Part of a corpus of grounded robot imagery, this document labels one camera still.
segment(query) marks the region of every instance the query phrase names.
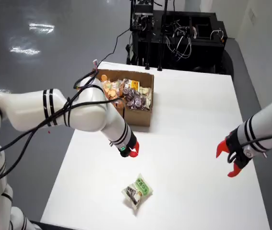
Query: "cardboard box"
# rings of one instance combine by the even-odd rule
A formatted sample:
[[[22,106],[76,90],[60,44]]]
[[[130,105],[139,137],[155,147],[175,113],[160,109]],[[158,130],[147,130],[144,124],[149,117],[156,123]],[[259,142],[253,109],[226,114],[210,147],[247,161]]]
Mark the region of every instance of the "cardboard box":
[[[107,75],[110,81],[123,80],[124,78],[139,81],[140,86],[152,89],[152,100],[150,105],[150,111],[145,110],[134,110],[125,107],[125,121],[129,125],[134,126],[150,126],[151,115],[153,108],[153,95],[154,95],[154,75],[149,73],[140,73],[133,71],[123,71],[123,70],[108,70],[99,69],[99,74],[96,78],[101,80],[102,75]],[[123,109],[118,109],[117,111],[123,114]]]

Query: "snack package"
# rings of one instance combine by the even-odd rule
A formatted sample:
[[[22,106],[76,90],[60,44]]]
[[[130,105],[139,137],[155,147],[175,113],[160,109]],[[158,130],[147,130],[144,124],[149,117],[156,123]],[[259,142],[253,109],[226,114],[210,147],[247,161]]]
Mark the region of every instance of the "snack package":
[[[144,108],[150,110],[151,100],[152,100],[152,90],[151,88],[144,88],[140,86],[140,94],[145,97]]]
[[[134,210],[136,210],[143,199],[146,196],[150,196],[153,190],[149,184],[144,180],[141,174],[139,174],[137,180],[124,188],[122,194],[125,198],[131,202]]]
[[[132,88],[135,91],[139,92],[140,88],[140,82],[137,80],[129,80],[129,79],[124,79],[124,88]]]

